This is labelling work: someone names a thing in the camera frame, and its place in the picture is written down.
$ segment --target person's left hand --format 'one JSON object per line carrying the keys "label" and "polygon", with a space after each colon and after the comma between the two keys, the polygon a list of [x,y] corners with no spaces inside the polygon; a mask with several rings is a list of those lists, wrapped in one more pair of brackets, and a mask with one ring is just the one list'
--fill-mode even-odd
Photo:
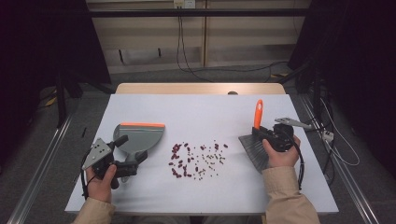
{"label": "person's left hand", "polygon": [[[112,164],[108,167],[105,177],[103,179],[99,179],[95,177],[88,184],[88,193],[90,198],[105,202],[111,203],[111,180],[116,174],[117,166]],[[87,170],[87,180],[92,179],[95,176],[95,172],[92,167],[89,167]]]}

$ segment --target orange tip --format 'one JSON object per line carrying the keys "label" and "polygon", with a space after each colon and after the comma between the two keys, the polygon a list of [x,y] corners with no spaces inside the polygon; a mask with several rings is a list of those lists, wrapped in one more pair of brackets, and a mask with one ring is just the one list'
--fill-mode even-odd
{"label": "orange tip", "polygon": [[144,126],[144,127],[165,127],[165,124],[162,123],[132,123],[132,122],[123,122],[120,125],[122,126]]}

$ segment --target metal rail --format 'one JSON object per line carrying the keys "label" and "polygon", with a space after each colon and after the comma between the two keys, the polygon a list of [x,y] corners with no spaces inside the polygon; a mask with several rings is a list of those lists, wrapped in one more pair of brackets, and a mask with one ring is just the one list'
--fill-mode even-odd
{"label": "metal rail", "polygon": [[[307,96],[301,96],[300,99],[302,100],[305,110],[308,113],[309,117],[313,119],[314,125],[316,126],[316,128],[318,128],[319,127],[318,122],[316,119],[314,119],[315,115],[312,111],[313,108],[312,103],[310,102]],[[330,152],[331,146],[326,141],[324,141],[324,143],[326,146],[326,150]],[[349,192],[353,202],[355,203],[356,207],[361,213],[361,217],[363,218],[364,222],[367,224],[378,224],[379,220],[375,216],[375,212],[373,208],[371,207],[363,191],[361,191],[361,188],[359,187],[358,183],[355,181],[355,178],[353,178],[352,173],[349,172],[347,165],[339,161],[337,157],[334,155],[334,153],[332,154],[332,161],[335,169],[337,170],[338,174],[341,176],[341,179],[343,180],[344,185],[346,186],[346,189]]]}
{"label": "metal rail", "polygon": [[14,211],[12,212],[7,224],[24,223],[27,215],[29,214],[30,208],[35,201],[35,197],[40,190],[41,184],[46,177],[47,171],[49,170],[50,165],[56,156],[56,152],[58,151],[58,148],[64,139],[64,135],[66,134],[76,109],[77,107],[75,106],[74,110],[72,110],[66,117],[64,124],[56,130],[51,142],[49,143],[49,146],[47,147],[43,159],[35,170],[34,176],[30,180],[27,188],[14,208]]}

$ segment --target orange handle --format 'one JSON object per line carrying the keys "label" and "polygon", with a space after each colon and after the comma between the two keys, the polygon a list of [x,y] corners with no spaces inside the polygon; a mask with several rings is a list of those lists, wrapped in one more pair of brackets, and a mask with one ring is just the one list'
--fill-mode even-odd
{"label": "orange handle", "polygon": [[254,113],[254,128],[259,129],[262,124],[262,100],[256,104],[256,112]]}

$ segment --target hand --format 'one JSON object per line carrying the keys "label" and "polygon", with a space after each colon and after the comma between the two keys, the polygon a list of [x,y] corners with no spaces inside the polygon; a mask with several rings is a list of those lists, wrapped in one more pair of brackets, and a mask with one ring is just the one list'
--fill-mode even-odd
{"label": "hand", "polygon": [[[294,142],[300,146],[300,139],[294,135]],[[268,161],[268,167],[269,168],[274,168],[274,167],[279,167],[279,166],[291,166],[294,167],[298,160],[298,152],[295,147],[291,147],[288,151],[286,152],[277,152],[275,151],[270,143],[264,139],[262,140],[262,145],[264,146],[265,151],[268,154],[269,161]]]}
{"label": "hand", "polygon": [[[113,179],[114,175],[116,174],[117,166],[112,164],[108,167],[105,176],[103,179],[99,179],[95,177],[89,184],[88,184],[88,193],[90,198],[105,202],[111,203],[111,180]],[[95,172],[93,171],[92,167],[89,167],[87,170],[87,180],[91,180],[95,176]]]}

